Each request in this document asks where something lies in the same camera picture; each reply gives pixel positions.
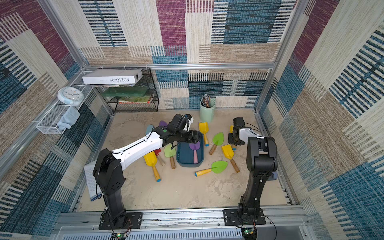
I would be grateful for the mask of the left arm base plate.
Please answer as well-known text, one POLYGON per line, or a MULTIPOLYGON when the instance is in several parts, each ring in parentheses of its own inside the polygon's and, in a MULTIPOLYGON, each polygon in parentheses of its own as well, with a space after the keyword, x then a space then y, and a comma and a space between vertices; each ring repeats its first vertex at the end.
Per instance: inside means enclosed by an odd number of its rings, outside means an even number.
POLYGON ((142 212, 126 212, 113 219, 106 211, 101 214, 99 230, 136 230, 140 229, 142 212))

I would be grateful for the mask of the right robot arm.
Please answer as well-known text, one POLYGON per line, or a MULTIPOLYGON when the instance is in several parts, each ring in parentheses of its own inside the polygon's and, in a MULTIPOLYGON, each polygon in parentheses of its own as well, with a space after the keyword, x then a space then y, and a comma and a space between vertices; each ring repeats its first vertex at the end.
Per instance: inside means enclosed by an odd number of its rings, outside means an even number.
POLYGON ((249 179, 245 193, 238 204, 237 215, 241 223, 251 220, 256 225, 266 223, 261 209, 261 196, 267 180, 278 168, 277 145, 272 137, 261 136, 247 127, 243 118, 234 118, 229 143, 247 146, 246 164, 249 179))

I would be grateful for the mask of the yellow shovel wooden handle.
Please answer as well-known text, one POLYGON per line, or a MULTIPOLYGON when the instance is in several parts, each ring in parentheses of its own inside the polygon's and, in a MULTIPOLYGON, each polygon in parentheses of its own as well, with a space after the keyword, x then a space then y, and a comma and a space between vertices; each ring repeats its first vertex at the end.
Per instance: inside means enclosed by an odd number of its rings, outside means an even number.
POLYGON ((237 166, 235 160, 233 159, 234 157, 234 151, 233 151, 233 148, 231 145, 224 145, 222 146, 222 152, 223 154, 225 155, 225 157, 230 160, 234 170, 236 173, 239 173, 240 172, 240 169, 239 167, 237 166))

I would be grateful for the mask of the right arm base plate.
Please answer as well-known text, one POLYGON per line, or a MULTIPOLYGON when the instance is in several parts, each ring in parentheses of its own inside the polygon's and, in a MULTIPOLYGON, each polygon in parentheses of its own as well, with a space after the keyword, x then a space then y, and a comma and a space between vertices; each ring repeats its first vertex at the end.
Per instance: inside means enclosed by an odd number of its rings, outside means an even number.
POLYGON ((265 225, 266 219, 262 209, 258 209, 258 215, 244 215, 238 213, 238 210, 235 209, 224 209, 223 216, 225 226, 235 226, 237 228, 242 228, 243 226, 257 226, 265 225))

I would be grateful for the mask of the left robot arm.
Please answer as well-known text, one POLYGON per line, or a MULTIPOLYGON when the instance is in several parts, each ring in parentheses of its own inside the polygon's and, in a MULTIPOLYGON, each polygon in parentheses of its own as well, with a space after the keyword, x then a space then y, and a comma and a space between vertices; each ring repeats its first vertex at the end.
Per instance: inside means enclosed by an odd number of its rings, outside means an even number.
POLYGON ((97 189, 106 205, 99 230, 140 228, 142 213, 129 214, 123 204, 121 188, 126 180, 123 171, 136 160, 166 145, 197 143, 201 135, 199 131, 190 129, 193 121, 190 114, 176 114, 167 126, 152 128, 144 137, 125 147, 100 151, 93 170, 97 189))

